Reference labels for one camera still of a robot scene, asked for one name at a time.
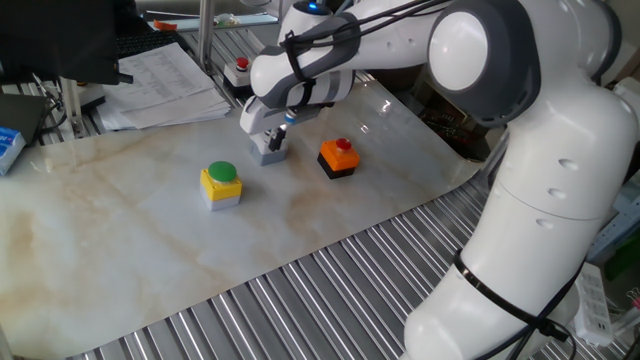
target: black button base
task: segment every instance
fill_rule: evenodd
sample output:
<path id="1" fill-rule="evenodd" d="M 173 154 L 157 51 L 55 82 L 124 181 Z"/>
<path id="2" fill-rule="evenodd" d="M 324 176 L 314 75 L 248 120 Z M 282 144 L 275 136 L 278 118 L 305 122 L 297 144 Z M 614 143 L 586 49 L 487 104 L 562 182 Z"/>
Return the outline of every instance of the black button base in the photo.
<path id="1" fill-rule="evenodd" d="M 325 160 L 322 154 L 318 154 L 318 164 L 322 166 L 322 170 L 324 170 L 324 172 L 331 180 L 353 175 L 353 173 L 356 171 L 356 168 L 334 171 L 331 166 L 329 166 L 329 163 L 327 163 L 327 160 Z"/>
<path id="2" fill-rule="evenodd" d="M 227 87 L 227 89 L 231 91 L 231 94 L 233 95 L 233 97 L 249 98 L 253 96 L 253 89 L 251 88 L 251 85 L 235 87 L 233 86 L 233 84 L 231 84 L 231 81 L 229 81 L 229 79 L 227 79 L 226 76 L 223 76 L 223 77 L 224 77 L 223 84 L 224 86 Z"/>

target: keyboard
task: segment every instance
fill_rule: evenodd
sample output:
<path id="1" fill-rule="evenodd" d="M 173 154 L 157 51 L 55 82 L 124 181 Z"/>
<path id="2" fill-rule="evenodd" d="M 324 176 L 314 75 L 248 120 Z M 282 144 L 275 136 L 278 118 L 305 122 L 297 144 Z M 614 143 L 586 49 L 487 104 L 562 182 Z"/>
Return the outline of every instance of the keyboard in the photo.
<path id="1" fill-rule="evenodd" d="M 189 50 L 187 42 L 176 31 L 152 31 L 141 35 L 118 37 L 116 38 L 118 59 L 124 59 L 175 42 L 184 51 Z"/>

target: computer monitor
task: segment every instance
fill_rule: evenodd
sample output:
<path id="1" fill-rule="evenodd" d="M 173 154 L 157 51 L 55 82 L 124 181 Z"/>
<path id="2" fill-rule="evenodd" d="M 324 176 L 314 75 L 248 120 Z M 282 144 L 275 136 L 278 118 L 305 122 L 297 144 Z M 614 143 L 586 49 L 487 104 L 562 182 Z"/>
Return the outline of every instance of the computer monitor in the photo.
<path id="1" fill-rule="evenodd" d="M 113 0 L 0 1 L 0 77 L 118 84 Z"/>

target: metal pole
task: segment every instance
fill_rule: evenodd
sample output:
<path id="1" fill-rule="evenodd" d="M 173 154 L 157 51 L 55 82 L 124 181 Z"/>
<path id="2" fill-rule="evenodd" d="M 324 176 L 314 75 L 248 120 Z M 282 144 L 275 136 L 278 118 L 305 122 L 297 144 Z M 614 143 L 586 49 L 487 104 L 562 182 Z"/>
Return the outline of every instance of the metal pole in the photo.
<path id="1" fill-rule="evenodd" d="M 214 0 L 200 0 L 200 41 L 198 42 L 198 62 L 202 71 L 213 74 L 211 60 L 211 40 L 213 39 Z"/>
<path id="2" fill-rule="evenodd" d="M 282 25 L 282 21 L 284 21 L 284 15 L 282 14 L 282 11 L 284 10 L 284 5 L 282 5 L 282 3 L 284 3 L 284 0 L 279 0 L 278 2 L 278 24 Z"/>
<path id="3" fill-rule="evenodd" d="M 62 101 L 67 120 L 71 124 L 73 136 L 76 139 L 87 137 L 87 133 L 82 125 L 82 112 L 80 109 L 80 96 L 78 94 L 78 84 L 75 80 L 60 77 L 62 84 Z"/>
<path id="4" fill-rule="evenodd" d="M 504 131 L 502 137 L 500 137 L 500 141 L 496 144 L 496 147 L 491 151 L 491 154 L 484 162 L 484 168 L 480 170 L 477 174 L 479 179 L 486 182 L 489 185 L 489 188 L 493 186 L 493 180 L 500 169 L 500 164 L 502 164 L 502 159 L 504 158 L 504 154 L 507 152 L 507 147 L 509 146 L 509 129 Z"/>
<path id="5" fill-rule="evenodd" d="M 344 0 L 342 2 L 342 5 L 340 5 L 338 10 L 336 10 L 336 15 L 340 14 L 341 12 L 343 12 L 346 8 L 348 8 L 351 5 L 353 5 L 353 0 Z"/>

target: paper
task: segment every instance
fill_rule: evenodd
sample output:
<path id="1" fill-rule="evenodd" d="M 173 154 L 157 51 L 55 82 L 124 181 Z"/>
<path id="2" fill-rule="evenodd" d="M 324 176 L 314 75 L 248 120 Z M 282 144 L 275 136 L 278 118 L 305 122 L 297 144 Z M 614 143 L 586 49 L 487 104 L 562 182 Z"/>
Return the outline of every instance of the paper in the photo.
<path id="1" fill-rule="evenodd" d="M 98 106 L 96 110 L 98 111 L 98 115 L 100 116 L 100 120 L 102 121 L 103 126 L 107 130 L 128 130 L 136 128 L 127 116 L 119 113 L 114 107 L 110 106 L 109 103 L 104 103 Z M 225 117 L 228 112 L 229 104 L 224 102 L 211 106 L 203 110 L 202 112 L 191 114 L 188 117 L 167 121 L 162 124 L 158 124 L 157 126 L 178 125 L 191 122 L 220 119 Z"/>
<path id="2" fill-rule="evenodd" d="M 185 118 L 186 115 L 205 111 L 218 104 L 229 108 L 229 104 L 222 96 L 212 89 L 150 108 L 123 112 L 122 115 L 126 116 L 137 129 L 144 129 Z"/>
<path id="3" fill-rule="evenodd" d="M 0 319 L 13 353 L 93 358 L 97 346 L 449 192 L 482 166 L 381 85 L 364 85 L 296 125 L 289 158 L 265 167 L 249 154 L 241 109 L 25 149 L 0 181 Z M 315 159 L 339 137 L 361 163 L 329 180 Z M 233 163 L 244 187 L 238 206 L 211 213 L 198 180 L 217 160 Z M 431 226 L 420 216 L 415 226 Z"/>
<path id="4" fill-rule="evenodd" d="M 133 84 L 106 85 L 105 98 L 119 111 L 144 109 L 213 88 L 213 80 L 177 43 L 122 59 L 120 72 Z"/>

